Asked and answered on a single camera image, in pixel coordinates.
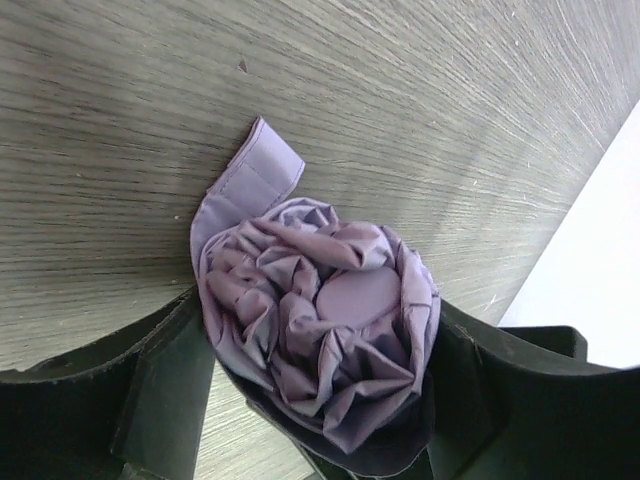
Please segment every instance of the purple fabric strap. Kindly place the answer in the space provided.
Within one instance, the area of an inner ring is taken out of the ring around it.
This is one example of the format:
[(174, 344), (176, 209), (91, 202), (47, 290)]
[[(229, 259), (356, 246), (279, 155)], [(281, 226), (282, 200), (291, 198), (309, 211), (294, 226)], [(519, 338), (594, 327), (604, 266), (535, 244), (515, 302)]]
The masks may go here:
[(259, 117), (249, 138), (207, 191), (191, 224), (191, 263), (214, 235), (242, 220), (260, 217), (296, 187), (304, 161)]

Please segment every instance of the lavender fabric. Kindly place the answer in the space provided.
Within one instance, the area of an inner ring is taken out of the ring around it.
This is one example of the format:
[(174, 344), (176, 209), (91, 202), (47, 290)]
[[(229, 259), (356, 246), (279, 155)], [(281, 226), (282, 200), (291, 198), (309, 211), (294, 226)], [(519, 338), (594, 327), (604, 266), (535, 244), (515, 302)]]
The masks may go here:
[[(329, 460), (353, 470), (374, 433), (420, 430), (393, 474), (433, 428), (423, 389), (440, 296), (388, 227), (340, 221), (308, 198), (280, 203), (303, 167), (259, 119), (208, 191), (191, 230), (207, 331), (250, 403)], [(416, 411), (423, 427), (409, 424)]]

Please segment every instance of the white wall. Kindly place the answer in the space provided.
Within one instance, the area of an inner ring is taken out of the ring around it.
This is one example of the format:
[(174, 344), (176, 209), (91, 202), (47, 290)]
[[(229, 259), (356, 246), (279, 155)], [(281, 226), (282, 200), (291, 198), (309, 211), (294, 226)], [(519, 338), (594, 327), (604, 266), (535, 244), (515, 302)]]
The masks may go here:
[(589, 361), (640, 364), (640, 103), (500, 326), (572, 325)]

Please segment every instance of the gray wooden surface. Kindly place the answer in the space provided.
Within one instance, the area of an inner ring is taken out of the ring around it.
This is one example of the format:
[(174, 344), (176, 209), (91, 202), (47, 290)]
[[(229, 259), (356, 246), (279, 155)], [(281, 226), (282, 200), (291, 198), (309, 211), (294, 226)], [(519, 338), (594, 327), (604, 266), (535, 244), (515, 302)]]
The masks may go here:
[[(258, 114), (307, 160), (298, 193), (392, 225), (496, 321), (640, 98), (639, 22), (638, 0), (0, 0), (0, 368), (190, 285), (190, 218)], [(198, 478), (303, 477), (219, 380)]]

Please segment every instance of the circular fabric center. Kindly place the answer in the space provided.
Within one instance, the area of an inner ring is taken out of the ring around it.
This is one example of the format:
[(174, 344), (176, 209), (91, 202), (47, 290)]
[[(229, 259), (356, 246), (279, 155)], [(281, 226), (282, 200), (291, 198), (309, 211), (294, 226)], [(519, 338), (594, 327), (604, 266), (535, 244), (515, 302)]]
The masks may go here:
[(348, 271), (325, 283), (316, 298), (316, 309), (324, 321), (354, 329), (363, 328), (400, 303), (400, 277), (382, 267)]

